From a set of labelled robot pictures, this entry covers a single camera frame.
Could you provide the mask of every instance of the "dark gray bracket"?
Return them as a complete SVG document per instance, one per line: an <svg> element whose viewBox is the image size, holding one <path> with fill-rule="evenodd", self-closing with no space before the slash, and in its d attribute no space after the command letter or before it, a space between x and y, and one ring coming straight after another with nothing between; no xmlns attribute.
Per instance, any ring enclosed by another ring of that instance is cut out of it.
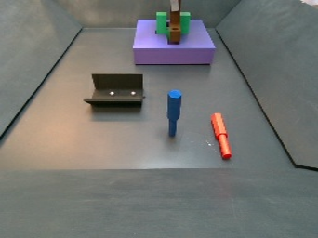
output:
<svg viewBox="0 0 318 238"><path fill-rule="evenodd" d="M145 98L142 73L93 73L95 93L85 101L94 106L142 105Z"/></svg>

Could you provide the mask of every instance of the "gray wall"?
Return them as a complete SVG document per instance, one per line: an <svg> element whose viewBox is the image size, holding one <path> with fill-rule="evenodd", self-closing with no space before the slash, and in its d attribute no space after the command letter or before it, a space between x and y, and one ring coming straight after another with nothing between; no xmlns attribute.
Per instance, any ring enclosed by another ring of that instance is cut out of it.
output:
<svg viewBox="0 0 318 238"><path fill-rule="evenodd" d="M0 22L2 137L81 25L51 0L2 1Z"/></svg>
<svg viewBox="0 0 318 238"><path fill-rule="evenodd" d="M317 9L242 0L217 29L292 159L318 168Z"/></svg>
<svg viewBox="0 0 318 238"><path fill-rule="evenodd" d="M154 19L169 11L170 0L55 0L85 27L135 27L138 19ZM216 27L240 0L183 0L183 11Z"/></svg>

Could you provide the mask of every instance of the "metal bracket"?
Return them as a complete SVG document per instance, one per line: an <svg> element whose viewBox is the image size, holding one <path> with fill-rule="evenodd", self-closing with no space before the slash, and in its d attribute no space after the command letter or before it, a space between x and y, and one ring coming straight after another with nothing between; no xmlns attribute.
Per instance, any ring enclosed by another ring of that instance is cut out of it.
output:
<svg viewBox="0 0 318 238"><path fill-rule="evenodd" d="M142 73L93 73L95 93L85 101L94 106L137 104L145 98Z"/></svg>

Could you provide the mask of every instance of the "red peg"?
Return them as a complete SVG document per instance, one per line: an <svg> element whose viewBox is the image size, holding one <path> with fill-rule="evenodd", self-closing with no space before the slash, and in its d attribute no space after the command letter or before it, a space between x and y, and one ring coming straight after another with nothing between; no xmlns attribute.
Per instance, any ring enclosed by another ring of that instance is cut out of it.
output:
<svg viewBox="0 0 318 238"><path fill-rule="evenodd" d="M221 113L214 113L212 115L212 124L214 126L214 133L216 138L221 145L221 154L224 159L230 159L233 156L232 149L230 149L230 143L228 140L228 132L225 129L225 123Z"/></svg>

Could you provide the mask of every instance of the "block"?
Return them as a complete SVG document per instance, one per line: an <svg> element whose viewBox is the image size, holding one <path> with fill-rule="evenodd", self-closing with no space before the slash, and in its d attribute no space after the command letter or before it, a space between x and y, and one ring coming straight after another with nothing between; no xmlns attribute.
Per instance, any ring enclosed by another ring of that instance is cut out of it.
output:
<svg viewBox="0 0 318 238"><path fill-rule="evenodd" d="M190 33L179 45L170 45L167 36L155 34L157 20L137 22L133 45L135 64L212 64L216 45L202 20L190 21Z"/></svg>
<svg viewBox="0 0 318 238"><path fill-rule="evenodd" d="M181 13L182 34L189 34L189 30L190 30L190 20L191 20L191 14L190 14L190 12L182 12L182 13Z"/></svg>
<svg viewBox="0 0 318 238"><path fill-rule="evenodd" d="M167 12L157 12L157 34L169 34L167 19Z"/></svg>

